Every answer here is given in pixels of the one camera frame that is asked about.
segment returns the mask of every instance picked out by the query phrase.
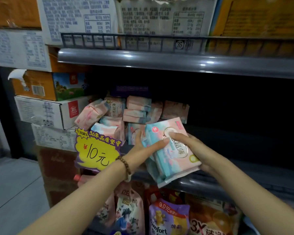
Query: forearm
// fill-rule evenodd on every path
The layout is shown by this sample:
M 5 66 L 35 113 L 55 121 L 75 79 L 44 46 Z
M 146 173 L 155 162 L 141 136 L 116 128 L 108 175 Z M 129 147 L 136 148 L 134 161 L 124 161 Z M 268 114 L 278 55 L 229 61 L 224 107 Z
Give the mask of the forearm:
M 212 163 L 212 167 L 212 175 L 251 219 L 261 235 L 294 234 L 294 210 L 290 206 L 226 158 L 219 157 L 219 160 Z
M 120 160 L 113 162 L 20 234 L 81 234 L 103 207 L 115 187 L 125 178 L 124 164 Z

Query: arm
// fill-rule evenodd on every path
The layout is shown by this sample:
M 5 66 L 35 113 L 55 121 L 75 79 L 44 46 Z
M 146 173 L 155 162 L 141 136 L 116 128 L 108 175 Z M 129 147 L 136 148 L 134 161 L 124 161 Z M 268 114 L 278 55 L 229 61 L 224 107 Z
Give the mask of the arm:
M 197 138 L 180 133 L 170 136 L 190 147 L 203 163 L 201 168 L 217 179 L 261 235 L 294 234 L 294 210 L 289 205 Z
M 140 135 L 141 131 L 136 135 L 135 146 L 123 157 L 131 172 L 134 172 L 152 153 L 164 148 L 169 142 L 169 139 L 165 139 L 144 148 Z M 81 234 L 126 176 L 125 166 L 120 160 L 111 163 L 105 170 L 68 195 L 19 234 Z

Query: gray floor tile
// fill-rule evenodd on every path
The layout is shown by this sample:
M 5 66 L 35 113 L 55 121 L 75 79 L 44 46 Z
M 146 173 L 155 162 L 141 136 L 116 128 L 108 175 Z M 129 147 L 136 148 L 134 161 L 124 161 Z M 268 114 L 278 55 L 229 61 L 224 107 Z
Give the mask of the gray floor tile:
M 17 234 L 48 210 L 40 177 L 0 208 L 0 235 Z
M 40 176 L 37 163 L 0 158 L 0 207 Z

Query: red bottle cap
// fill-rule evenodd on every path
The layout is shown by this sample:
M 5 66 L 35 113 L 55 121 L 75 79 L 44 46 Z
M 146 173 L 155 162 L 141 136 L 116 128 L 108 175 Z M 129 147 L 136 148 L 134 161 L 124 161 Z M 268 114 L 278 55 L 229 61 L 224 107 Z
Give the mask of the red bottle cap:
M 75 180 L 75 181 L 80 181 L 80 179 L 81 179 L 81 176 L 80 176 L 80 175 L 75 175 L 75 176 L 74 176 L 74 180 Z

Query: person's right hand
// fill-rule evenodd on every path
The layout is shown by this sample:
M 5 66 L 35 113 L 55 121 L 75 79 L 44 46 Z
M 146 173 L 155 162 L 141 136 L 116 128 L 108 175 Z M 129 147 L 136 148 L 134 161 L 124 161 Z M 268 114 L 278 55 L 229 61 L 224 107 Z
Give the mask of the person's right hand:
M 171 138 L 186 144 L 192 150 L 193 154 L 202 162 L 200 169 L 205 172 L 211 174 L 212 170 L 216 169 L 216 162 L 220 159 L 225 159 L 191 134 L 186 136 L 181 133 L 170 132 L 169 135 Z

